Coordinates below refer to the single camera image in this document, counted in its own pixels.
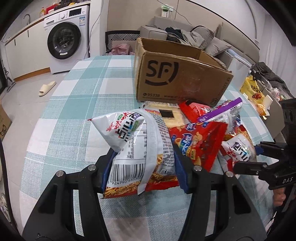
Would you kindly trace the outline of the person's right hand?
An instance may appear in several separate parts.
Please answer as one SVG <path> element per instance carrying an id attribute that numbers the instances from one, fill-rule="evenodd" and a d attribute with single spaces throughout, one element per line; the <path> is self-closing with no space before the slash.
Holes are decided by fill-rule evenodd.
<path id="1" fill-rule="evenodd" d="M 283 204 L 286 199 L 285 188 L 279 188 L 273 190 L 273 204 L 278 207 Z"/>

